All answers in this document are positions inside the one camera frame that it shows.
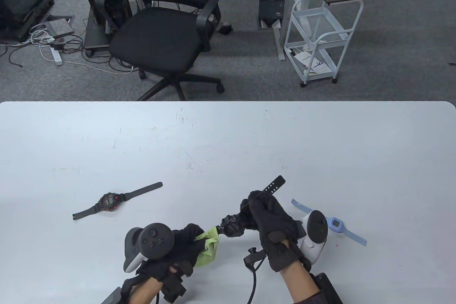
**hand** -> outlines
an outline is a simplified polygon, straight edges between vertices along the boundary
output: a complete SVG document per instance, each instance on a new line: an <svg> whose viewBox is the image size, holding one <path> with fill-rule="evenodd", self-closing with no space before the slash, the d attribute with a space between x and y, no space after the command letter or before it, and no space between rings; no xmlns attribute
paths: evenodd
<svg viewBox="0 0 456 304"><path fill-rule="evenodd" d="M203 233L203 229L192 223L184 229L174 230L174 246L171 251L159 260L144 261L136 274L146 275L161 282L170 274L170 268L171 270L179 268L180 262L188 261L192 267L195 267L199 253L205 250L207 240L195 241L195 237Z"/></svg>
<svg viewBox="0 0 456 304"><path fill-rule="evenodd" d="M301 222L289 216L274 196L251 192L249 198L242 201L240 214L246 229L258 230L272 270L281 271L296 260L310 270L309 261L297 245L298 239L306 234ZM284 240L288 241L288 247L282 243Z"/></svg>

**white vr controller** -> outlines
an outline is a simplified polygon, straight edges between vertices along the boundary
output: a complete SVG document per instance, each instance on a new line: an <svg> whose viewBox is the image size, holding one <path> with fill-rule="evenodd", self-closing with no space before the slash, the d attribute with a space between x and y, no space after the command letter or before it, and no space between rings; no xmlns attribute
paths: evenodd
<svg viewBox="0 0 456 304"><path fill-rule="evenodd" d="M328 238L328 222L321 211L314 210L301 219L306 236L301 242L301 252L313 265L321 254Z"/></svg>

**white cart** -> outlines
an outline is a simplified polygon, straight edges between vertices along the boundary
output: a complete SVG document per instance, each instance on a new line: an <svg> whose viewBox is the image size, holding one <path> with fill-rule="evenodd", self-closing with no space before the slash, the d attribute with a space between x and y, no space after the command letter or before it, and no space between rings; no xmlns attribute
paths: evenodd
<svg viewBox="0 0 456 304"><path fill-rule="evenodd" d="M342 27L339 21L337 21L334 15L329 11L328 5L323 0L321 0L322 5L320 7L296 10L300 7L302 2L309 1L311 0L298 0L292 7L290 23L288 25L288 31L285 38L285 53L302 81L301 87L305 87L307 81L320 78L331 77L332 82L337 83L337 73L339 72L345 52L347 52L348 44L350 43L353 32L358 24L361 12L363 12L364 2L362 0L352 0L332 4L332 6L334 6L349 2L359 3L359 10L353 26L348 29L344 29L344 27ZM316 19L315 27L312 30L313 33L311 33L309 29L310 26L308 24L311 18ZM329 30L317 37L316 35L322 19L329 23L332 30ZM292 25L296 27L303 40L298 42L289 41ZM326 49L341 46L343 47L343 51L336 64Z"/></svg>

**paper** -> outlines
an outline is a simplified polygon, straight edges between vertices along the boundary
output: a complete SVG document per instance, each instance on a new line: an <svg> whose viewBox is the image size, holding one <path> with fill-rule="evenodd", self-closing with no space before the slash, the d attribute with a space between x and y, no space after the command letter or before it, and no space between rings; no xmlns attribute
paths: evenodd
<svg viewBox="0 0 456 304"><path fill-rule="evenodd" d="M309 52L303 51L295 55L295 58L308 68L311 56L312 55ZM311 66L311 74L325 74L327 72L332 72L329 66L327 66L325 63L319 61L317 58L314 57Z"/></svg>

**watch strap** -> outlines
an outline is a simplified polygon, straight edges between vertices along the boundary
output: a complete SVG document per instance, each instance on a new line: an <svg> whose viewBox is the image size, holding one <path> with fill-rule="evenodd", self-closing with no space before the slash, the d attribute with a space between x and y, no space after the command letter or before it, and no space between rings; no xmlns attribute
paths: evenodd
<svg viewBox="0 0 456 304"><path fill-rule="evenodd" d="M308 206L305 206L305 205L299 203L299 202L298 202L297 200L295 200L295 199L292 199L292 200L291 200L291 203L292 203L293 206L295 206L296 208L298 208L299 210L301 210L301 211L303 211L303 212L305 212L305 213L307 213L307 214L309 214L309 213L311 213L311 212L313 211L311 208L309 208Z"/></svg>
<svg viewBox="0 0 456 304"><path fill-rule="evenodd" d="M88 208L87 210L73 214L73 220L82 219L83 217L96 214L98 211L100 211L98 209L98 205L94 205L93 207Z"/></svg>
<svg viewBox="0 0 456 304"><path fill-rule="evenodd" d="M342 232L347 235L347 237L349 237L350 239L362 244L363 246L365 246L367 244L367 240L364 240L362 237L356 235L355 233L349 231L347 228L345 228L345 226L342 228Z"/></svg>
<svg viewBox="0 0 456 304"><path fill-rule="evenodd" d="M285 179L282 176L278 176L271 184L265 187L262 192L266 193L268 196L273 195L283 184L285 184Z"/></svg>
<svg viewBox="0 0 456 304"><path fill-rule="evenodd" d="M161 188L163 186L162 182L158 182L152 185L145 186L144 188L132 191L132 192L127 192L124 194L125 200L129 200L130 198L145 194L146 192Z"/></svg>

